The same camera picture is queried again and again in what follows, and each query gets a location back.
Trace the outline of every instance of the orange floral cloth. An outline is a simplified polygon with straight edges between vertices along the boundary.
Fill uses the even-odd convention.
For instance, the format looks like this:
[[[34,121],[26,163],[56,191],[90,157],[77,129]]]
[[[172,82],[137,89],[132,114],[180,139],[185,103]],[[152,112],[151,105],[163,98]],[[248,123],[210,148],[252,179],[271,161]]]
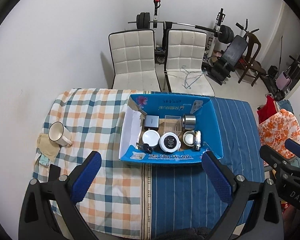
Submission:
[[[261,145],[269,145],[287,159],[295,156],[284,147],[284,142],[288,138],[300,144],[300,126],[293,113],[281,109],[259,124],[258,130]]]

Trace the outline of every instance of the red cloth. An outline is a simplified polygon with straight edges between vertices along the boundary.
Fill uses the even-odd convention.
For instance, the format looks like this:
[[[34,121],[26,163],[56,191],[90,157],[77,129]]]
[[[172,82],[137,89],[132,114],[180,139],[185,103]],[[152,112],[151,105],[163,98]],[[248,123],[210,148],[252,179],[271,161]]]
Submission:
[[[277,113],[277,110],[274,106],[274,99],[271,96],[267,96],[267,103],[266,105],[257,111],[259,116],[259,124],[267,120],[269,117],[273,116]]]

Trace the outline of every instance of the white padded chair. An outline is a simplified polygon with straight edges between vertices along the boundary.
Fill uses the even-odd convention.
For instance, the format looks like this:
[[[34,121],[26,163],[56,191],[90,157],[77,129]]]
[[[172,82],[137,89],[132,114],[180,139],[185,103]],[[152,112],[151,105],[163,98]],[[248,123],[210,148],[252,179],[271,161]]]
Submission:
[[[164,73],[169,92],[214,97],[210,83],[205,75],[201,75],[206,38],[207,34],[199,31],[182,29],[167,31]],[[186,71],[198,73],[190,73],[186,78]]]
[[[154,68],[154,31],[111,33],[109,46],[114,66],[113,89],[161,91]]]

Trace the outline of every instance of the barbell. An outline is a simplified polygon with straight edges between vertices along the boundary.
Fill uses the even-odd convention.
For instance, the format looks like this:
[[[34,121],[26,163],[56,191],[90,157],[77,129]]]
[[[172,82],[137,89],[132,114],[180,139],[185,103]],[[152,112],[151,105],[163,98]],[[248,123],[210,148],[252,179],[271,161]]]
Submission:
[[[137,15],[135,22],[128,22],[128,23],[136,23],[137,29],[139,30],[139,29],[150,29],[150,23],[164,23],[164,22],[163,21],[150,21],[150,13],[142,12]],[[221,43],[225,43],[225,44],[230,43],[234,38],[234,33],[233,33],[232,29],[226,25],[221,25],[220,30],[217,31],[216,29],[211,29],[211,28],[207,28],[207,27],[203,27],[203,26],[199,26],[199,25],[187,24],[187,23],[172,22],[172,24],[185,25],[185,26],[194,27],[196,29],[204,30],[207,32],[217,33],[218,40]]]

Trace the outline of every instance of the white round container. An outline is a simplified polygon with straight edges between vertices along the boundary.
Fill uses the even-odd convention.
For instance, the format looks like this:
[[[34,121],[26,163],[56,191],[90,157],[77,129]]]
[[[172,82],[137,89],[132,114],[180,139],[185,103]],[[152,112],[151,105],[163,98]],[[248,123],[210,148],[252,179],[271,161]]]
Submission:
[[[147,143],[150,147],[154,148],[158,145],[160,134],[155,130],[145,131],[142,135],[142,142]]]
[[[159,145],[164,152],[173,153],[180,149],[181,142],[175,133],[167,132],[161,136]]]
[[[195,140],[194,131],[186,131],[183,134],[183,142],[185,143],[185,145],[187,145],[189,147],[193,147],[194,146],[194,140]]]

